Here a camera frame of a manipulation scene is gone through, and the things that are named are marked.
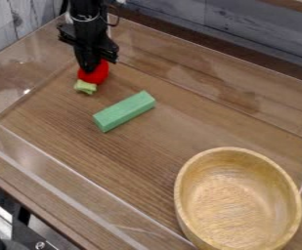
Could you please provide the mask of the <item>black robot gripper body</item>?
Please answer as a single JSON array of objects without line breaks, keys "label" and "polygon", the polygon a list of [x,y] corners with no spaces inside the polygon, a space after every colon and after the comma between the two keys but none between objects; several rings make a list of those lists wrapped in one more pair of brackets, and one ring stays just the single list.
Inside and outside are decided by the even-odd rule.
[{"label": "black robot gripper body", "polygon": [[74,21],[73,23],[60,23],[56,28],[58,30],[58,40],[72,46],[103,48],[117,47],[107,34],[109,24],[104,18],[93,21]]}]

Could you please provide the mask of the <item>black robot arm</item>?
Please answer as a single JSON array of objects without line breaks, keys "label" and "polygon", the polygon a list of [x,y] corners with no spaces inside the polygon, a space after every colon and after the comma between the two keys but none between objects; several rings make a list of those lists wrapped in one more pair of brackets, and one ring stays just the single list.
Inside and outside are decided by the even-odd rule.
[{"label": "black robot arm", "polygon": [[72,46],[80,69],[91,73],[101,60],[117,61],[119,46],[108,36],[108,27],[117,22],[108,22],[104,0],[68,0],[68,3],[70,21],[56,26],[58,40]]}]

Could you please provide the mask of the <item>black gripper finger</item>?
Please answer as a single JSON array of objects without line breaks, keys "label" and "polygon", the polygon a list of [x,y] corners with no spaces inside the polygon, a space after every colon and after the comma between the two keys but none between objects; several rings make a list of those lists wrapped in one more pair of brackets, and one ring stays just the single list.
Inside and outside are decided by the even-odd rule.
[{"label": "black gripper finger", "polygon": [[73,47],[76,60],[85,73],[93,72],[100,62],[100,50],[96,47]]},{"label": "black gripper finger", "polygon": [[109,63],[117,63],[117,53],[119,53],[119,48],[112,47],[112,48],[103,48],[100,50],[101,57],[109,62]]}]

